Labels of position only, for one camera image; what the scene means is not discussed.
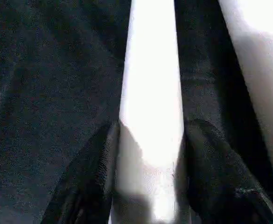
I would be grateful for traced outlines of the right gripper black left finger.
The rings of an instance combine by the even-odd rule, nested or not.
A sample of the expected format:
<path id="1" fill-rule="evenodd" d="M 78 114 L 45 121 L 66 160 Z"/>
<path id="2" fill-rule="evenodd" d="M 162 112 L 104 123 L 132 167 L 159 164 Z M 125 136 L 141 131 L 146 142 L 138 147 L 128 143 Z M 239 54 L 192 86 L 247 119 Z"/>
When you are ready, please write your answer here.
<path id="1" fill-rule="evenodd" d="M 103 124 L 69 164 L 41 223 L 106 224 L 112 205 L 119 122 Z"/>

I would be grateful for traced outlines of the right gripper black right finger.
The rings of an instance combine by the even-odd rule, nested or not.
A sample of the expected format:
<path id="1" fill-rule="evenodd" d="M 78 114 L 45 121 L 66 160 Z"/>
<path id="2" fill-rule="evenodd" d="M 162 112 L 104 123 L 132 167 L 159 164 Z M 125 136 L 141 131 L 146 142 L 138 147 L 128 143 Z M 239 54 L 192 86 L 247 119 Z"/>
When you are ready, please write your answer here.
<path id="1" fill-rule="evenodd" d="M 185 197 L 203 224 L 273 224 L 273 202 L 211 123 L 184 123 Z"/>

